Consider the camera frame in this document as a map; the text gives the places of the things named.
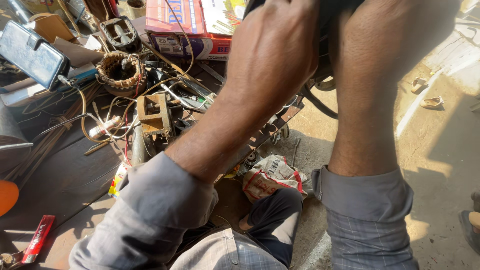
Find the gray shirt sleeve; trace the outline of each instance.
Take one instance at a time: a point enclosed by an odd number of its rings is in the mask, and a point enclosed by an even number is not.
[[[413,191],[400,169],[345,177],[323,166],[312,172],[312,181],[327,208],[333,269],[419,269],[404,220]]]
[[[166,269],[187,229],[207,222],[213,185],[204,184],[163,152],[129,170],[120,196],[93,235],[69,257],[72,269]]]

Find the orange object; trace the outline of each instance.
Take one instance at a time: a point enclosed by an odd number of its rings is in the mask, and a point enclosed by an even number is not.
[[[35,21],[33,30],[50,43],[55,42],[57,37],[67,41],[75,38],[58,14],[40,13],[30,20]]]
[[[17,199],[17,185],[14,182],[0,180],[0,216],[12,209]]]

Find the white sack with red print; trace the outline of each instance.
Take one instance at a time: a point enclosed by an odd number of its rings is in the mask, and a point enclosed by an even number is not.
[[[254,201],[267,197],[279,188],[295,188],[303,195],[302,181],[306,181],[307,176],[295,168],[287,165],[285,157],[271,155],[255,164],[243,177],[243,191],[248,199]]]

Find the forearm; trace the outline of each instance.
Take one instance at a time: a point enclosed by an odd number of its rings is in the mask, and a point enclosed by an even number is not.
[[[318,185],[327,207],[334,269],[418,269],[404,218],[413,191],[398,168],[396,81],[348,75],[338,85],[338,133]]]
[[[275,114],[277,107],[281,107],[268,102],[258,107],[254,104],[258,102],[254,93],[236,94],[242,92],[227,83],[202,120],[165,153],[205,183],[212,183],[219,174],[233,167],[238,162],[237,152]]]
[[[351,17],[340,16],[332,54],[339,112],[332,172],[377,175],[397,167],[396,83],[451,33],[457,9],[457,0],[365,0]]]

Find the concrete floor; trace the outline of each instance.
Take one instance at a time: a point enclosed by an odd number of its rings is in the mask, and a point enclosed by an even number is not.
[[[0,29],[12,16],[6,3],[0,1]],[[480,113],[468,109],[477,100],[480,89],[480,49],[454,32],[448,40],[419,63],[399,82],[395,109],[397,155],[405,179],[415,191],[414,204],[406,222],[414,256],[421,269],[445,270],[480,268],[480,256],[465,241],[457,213],[473,210],[470,193],[480,188]],[[410,92],[410,82],[417,76],[431,77],[429,87],[420,95]],[[336,110],[336,93],[315,94],[326,105]],[[439,110],[419,107],[422,98],[443,97],[445,104]],[[290,137],[277,145],[266,143],[260,149],[265,156],[284,155],[290,163],[295,137],[300,139],[295,167],[310,175],[315,168],[327,164],[336,136],[337,121],[319,112],[309,101],[305,108],[289,122]],[[223,185],[238,185],[232,181]],[[235,198],[243,203],[225,205],[220,198],[214,213],[217,222],[222,218],[236,227],[241,217],[229,216],[232,208],[242,214],[248,212],[249,202],[240,192]],[[292,269],[330,269],[329,237],[325,209],[316,200],[305,201],[304,212],[294,244]]]

